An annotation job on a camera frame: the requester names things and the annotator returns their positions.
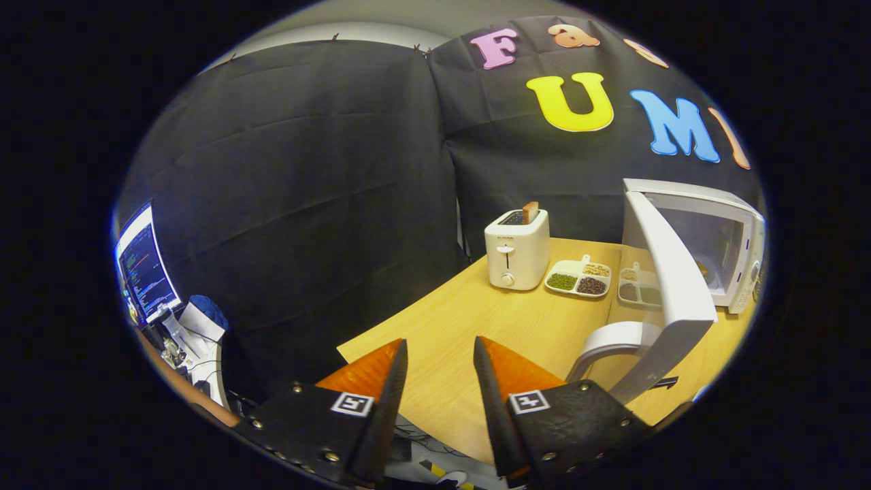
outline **slice of bread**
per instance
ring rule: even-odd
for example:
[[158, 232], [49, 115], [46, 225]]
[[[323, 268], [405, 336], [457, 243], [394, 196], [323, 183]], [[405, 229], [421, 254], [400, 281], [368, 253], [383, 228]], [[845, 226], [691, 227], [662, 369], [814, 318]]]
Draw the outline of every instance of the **slice of bread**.
[[523, 206], [523, 224], [528, 225], [538, 216], [538, 201], [532, 201]]

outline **monitor screen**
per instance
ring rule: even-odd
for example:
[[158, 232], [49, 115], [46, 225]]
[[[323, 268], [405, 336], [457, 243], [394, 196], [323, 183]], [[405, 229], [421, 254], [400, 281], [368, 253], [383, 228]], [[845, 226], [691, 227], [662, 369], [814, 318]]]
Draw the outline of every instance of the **monitor screen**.
[[160, 257], [150, 202], [131, 218], [121, 232], [115, 246], [115, 263], [121, 280], [138, 305], [138, 311], [145, 316], [144, 323], [158, 317], [160, 304], [170, 309], [181, 304]]

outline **yellow letter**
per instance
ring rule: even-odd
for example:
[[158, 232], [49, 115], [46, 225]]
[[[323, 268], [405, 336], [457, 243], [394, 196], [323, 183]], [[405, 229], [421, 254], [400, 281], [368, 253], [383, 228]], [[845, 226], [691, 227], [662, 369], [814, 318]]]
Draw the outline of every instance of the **yellow letter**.
[[564, 131], [598, 131], [608, 126], [614, 120], [614, 108], [608, 100], [608, 94], [602, 88], [602, 75], [598, 73], [575, 73], [571, 76], [579, 84], [584, 86], [593, 110], [589, 114], [575, 114], [565, 102], [563, 84], [560, 77], [539, 77], [526, 82], [538, 96], [538, 104], [542, 108], [542, 114], [547, 122]]

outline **white toaster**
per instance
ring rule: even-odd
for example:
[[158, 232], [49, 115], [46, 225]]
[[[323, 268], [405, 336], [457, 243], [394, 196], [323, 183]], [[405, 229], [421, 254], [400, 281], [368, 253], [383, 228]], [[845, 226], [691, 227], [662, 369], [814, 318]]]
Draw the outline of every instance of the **white toaster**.
[[525, 291], [535, 288], [550, 264], [550, 222], [540, 209], [528, 225], [523, 210], [499, 216], [484, 229], [490, 284]]

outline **cable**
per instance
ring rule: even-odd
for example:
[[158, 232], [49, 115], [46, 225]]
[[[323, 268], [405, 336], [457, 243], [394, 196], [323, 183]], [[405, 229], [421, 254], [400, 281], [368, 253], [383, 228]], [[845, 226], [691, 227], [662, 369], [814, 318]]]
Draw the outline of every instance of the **cable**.
[[[415, 433], [415, 432], [419, 432], [419, 430], [418, 431], [410, 431], [410, 430], [402, 428], [402, 427], [408, 427], [408, 426], [414, 426], [414, 424], [395, 425], [395, 429], [399, 432], [402, 432], [402, 434], [396, 434], [397, 436], [399, 436], [400, 439], [406, 439], [410, 442], [413, 442], [413, 443], [423, 447], [424, 449], [426, 449], [427, 451], [430, 451], [432, 453], [450, 454], [451, 456], [456, 456], [457, 458], [468, 458], [469, 457], [469, 456], [466, 456], [465, 454], [457, 452], [454, 449], [448, 448], [446, 445], [442, 444], [441, 442], [438, 442], [435, 438], [433, 438], [432, 436], [430, 436], [429, 434], [427, 434], [425, 432]], [[441, 444], [442, 447], [444, 448], [444, 451], [429, 447], [429, 445], [426, 444], [426, 441], [428, 441], [428, 440], [433, 440], [435, 442], [438, 442], [438, 444]]]
[[218, 359], [211, 359], [211, 360], [208, 360], [208, 361], [203, 361], [203, 362], [201, 362], [201, 363], [196, 363], [196, 364], [194, 364], [193, 366], [187, 368], [187, 370], [188, 370], [188, 371], [193, 371], [194, 369], [197, 368], [197, 366], [202, 365], [202, 364], [205, 364], [205, 363], [219, 363], [219, 364], [220, 364], [220, 361], [219, 361]]
[[216, 344], [218, 343], [217, 340], [215, 340], [215, 339], [213, 339], [213, 338], [210, 338], [210, 337], [206, 337], [205, 335], [203, 335], [203, 334], [197, 332], [196, 330], [191, 330], [191, 329], [185, 327], [185, 325], [181, 325], [181, 327], [182, 327], [183, 329], [185, 329], [185, 330], [191, 332], [191, 333], [194, 333], [194, 334], [199, 335], [200, 337], [203, 337], [205, 340], [211, 340], [212, 342], [215, 342]]

